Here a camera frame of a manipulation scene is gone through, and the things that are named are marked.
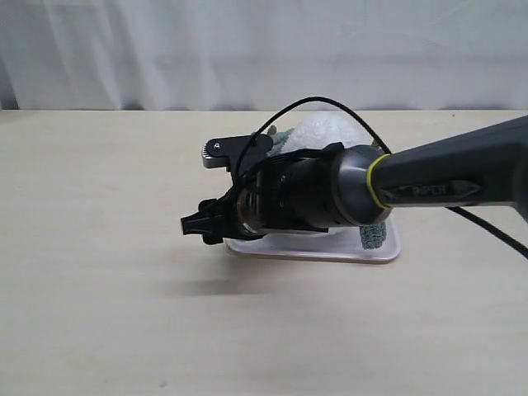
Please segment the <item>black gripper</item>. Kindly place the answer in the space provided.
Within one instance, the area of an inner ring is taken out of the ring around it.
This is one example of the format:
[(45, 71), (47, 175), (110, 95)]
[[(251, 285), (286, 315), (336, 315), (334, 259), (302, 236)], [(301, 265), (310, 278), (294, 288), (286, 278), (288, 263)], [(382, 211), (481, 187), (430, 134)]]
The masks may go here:
[(256, 240), (270, 233), (319, 234), (343, 227), (332, 166), (344, 151), (343, 144), (333, 143), (261, 161), (236, 180), (225, 204), (203, 200), (194, 214), (182, 217), (182, 234), (220, 244), (226, 238)]

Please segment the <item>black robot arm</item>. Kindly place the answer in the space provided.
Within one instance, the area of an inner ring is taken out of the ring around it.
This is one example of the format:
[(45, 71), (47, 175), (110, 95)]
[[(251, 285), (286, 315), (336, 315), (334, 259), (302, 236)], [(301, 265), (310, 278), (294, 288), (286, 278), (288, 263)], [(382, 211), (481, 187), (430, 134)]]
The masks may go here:
[(527, 214), (527, 119), (491, 125), (399, 153), (333, 143), (273, 157), (269, 139), (245, 139), (254, 156), (218, 199), (181, 219), (205, 243), (269, 233), (326, 233), (383, 222), (398, 207), (510, 206)]

